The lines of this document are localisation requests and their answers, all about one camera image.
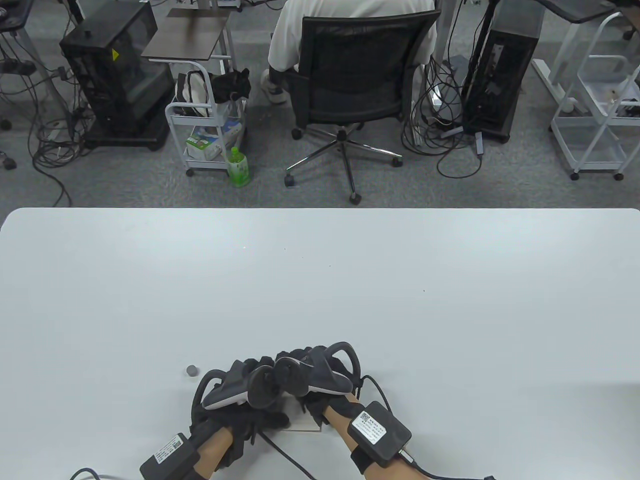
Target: cart wheel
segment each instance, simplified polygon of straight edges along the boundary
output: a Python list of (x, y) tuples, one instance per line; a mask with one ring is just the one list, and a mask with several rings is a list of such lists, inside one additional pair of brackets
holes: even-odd
[(10, 157), (5, 157), (4, 160), (2, 160), (2, 165), (4, 166), (5, 170), (14, 170), (18, 167), (18, 164), (15, 162), (15, 160)]

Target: black mesh chair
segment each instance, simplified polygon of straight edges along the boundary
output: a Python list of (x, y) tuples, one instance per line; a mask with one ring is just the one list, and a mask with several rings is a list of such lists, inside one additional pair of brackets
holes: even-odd
[[(305, 17), (302, 22), (300, 65), (285, 74), (296, 116), (294, 140), (303, 131), (331, 140), (327, 145), (287, 168), (285, 185), (292, 187), (291, 170), (337, 148), (351, 184), (349, 201), (358, 205), (347, 149), (378, 153), (402, 166), (402, 155), (351, 140), (365, 122), (381, 118), (402, 121), (410, 115), (415, 58), (440, 12), (414, 13), (367, 19)], [(337, 125), (335, 134), (307, 128), (310, 124)]]

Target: white label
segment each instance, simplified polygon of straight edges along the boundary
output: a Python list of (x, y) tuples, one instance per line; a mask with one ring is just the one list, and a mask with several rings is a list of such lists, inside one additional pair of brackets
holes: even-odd
[(169, 441), (168, 444), (166, 444), (164, 447), (158, 450), (154, 454), (154, 457), (156, 457), (156, 462), (158, 462), (158, 465), (164, 462), (169, 457), (169, 455), (171, 455), (178, 448), (180, 448), (182, 446), (182, 443), (183, 442), (182, 442), (182, 439), (180, 438), (180, 435), (176, 435)]
[(387, 433), (387, 429), (376, 422), (375, 419), (367, 412), (362, 412), (358, 415), (351, 425), (363, 434), (372, 445), (378, 443), (378, 440)]

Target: box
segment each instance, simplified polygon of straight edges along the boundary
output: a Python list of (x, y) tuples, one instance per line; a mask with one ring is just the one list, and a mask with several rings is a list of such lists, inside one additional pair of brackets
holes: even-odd
[[(225, 146), (229, 148), (235, 143), (237, 136), (242, 131), (242, 124), (238, 120), (227, 120), (221, 129)], [(187, 154), (194, 160), (212, 161), (222, 153), (219, 140), (218, 130), (215, 127), (195, 127), (186, 142)]]

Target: white shirt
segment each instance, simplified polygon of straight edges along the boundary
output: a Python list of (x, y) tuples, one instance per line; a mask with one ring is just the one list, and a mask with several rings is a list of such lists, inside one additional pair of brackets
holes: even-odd
[[(269, 65), (279, 72), (284, 72), (300, 62), (304, 17), (387, 17), (434, 9), (434, 0), (288, 0), (280, 12), (278, 24), (273, 32), (269, 48)], [(435, 43), (434, 25), (418, 50), (418, 62), (429, 63)]]

